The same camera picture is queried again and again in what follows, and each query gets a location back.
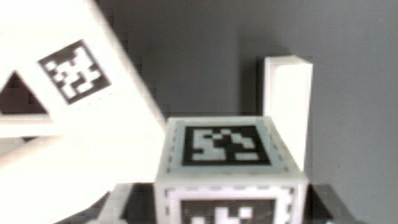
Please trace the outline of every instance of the white cube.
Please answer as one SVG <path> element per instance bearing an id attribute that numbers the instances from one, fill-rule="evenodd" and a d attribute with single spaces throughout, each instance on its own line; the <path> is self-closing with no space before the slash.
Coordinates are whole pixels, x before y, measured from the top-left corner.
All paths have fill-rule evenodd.
<path id="1" fill-rule="evenodd" d="M 159 224 L 299 224 L 306 191 L 271 118 L 170 119 Z"/>

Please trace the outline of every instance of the white box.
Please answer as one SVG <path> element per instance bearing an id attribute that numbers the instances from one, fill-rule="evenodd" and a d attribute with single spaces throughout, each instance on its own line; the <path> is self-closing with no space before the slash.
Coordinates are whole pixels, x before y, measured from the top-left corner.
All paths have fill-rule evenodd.
<path id="1" fill-rule="evenodd" d="M 159 224 L 299 224 L 306 190 L 269 117 L 170 119 Z"/>

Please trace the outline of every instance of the white panel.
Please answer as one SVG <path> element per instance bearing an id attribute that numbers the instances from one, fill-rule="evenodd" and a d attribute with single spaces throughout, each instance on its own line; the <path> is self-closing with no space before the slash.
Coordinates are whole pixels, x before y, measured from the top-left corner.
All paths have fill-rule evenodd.
<path id="1" fill-rule="evenodd" d="M 91 0 L 0 0 L 0 88 L 15 71 L 49 111 L 52 131 L 74 139 L 74 146 L 61 140 L 35 149 L 26 144 L 27 153 L 13 153 L 8 162 L 0 158 L 0 183 L 17 175 L 11 183 L 27 186 L 0 184 L 0 223 L 52 223 L 93 204 L 116 183 L 155 181 L 164 143 L 163 113 Z M 68 85 L 77 79 L 83 83 Z M 29 123 L 27 129 L 10 123 L 22 136 L 43 125 Z M 56 126 L 47 123 L 38 134 Z M 38 170 L 40 152 L 49 153 Z M 8 172 L 6 163 L 15 167 Z M 31 207 L 8 207 L 24 204 L 20 197 Z"/>
<path id="2" fill-rule="evenodd" d="M 305 170 L 314 64 L 298 56 L 266 59 L 266 116 L 273 117 Z"/>

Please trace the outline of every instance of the dark background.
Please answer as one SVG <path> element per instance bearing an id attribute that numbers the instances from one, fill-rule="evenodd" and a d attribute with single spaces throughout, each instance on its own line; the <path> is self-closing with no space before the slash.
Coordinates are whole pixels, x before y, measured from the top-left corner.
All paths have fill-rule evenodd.
<path id="1" fill-rule="evenodd" d="M 306 172 L 398 220 L 398 1 L 99 1 L 168 116 L 255 115 L 258 64 L 315 63 Z"/>

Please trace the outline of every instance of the black surface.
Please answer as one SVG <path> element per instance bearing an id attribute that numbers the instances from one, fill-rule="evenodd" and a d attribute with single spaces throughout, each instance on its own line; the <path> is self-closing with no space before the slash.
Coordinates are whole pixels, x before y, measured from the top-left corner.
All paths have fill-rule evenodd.
<path id="1" fill-rule="evenodd" d="M 0 92 L 0 112 L 3 114 L 47 114 L 47 109 L 19 73 L 13 74 Z"/>
<path id="2" fill-rule="evenodd" d="M 54 224 L 86 224 L 91 219 L 99 218 L 107 199 L 109 193 L 104 195 L 93 206 Z"/>

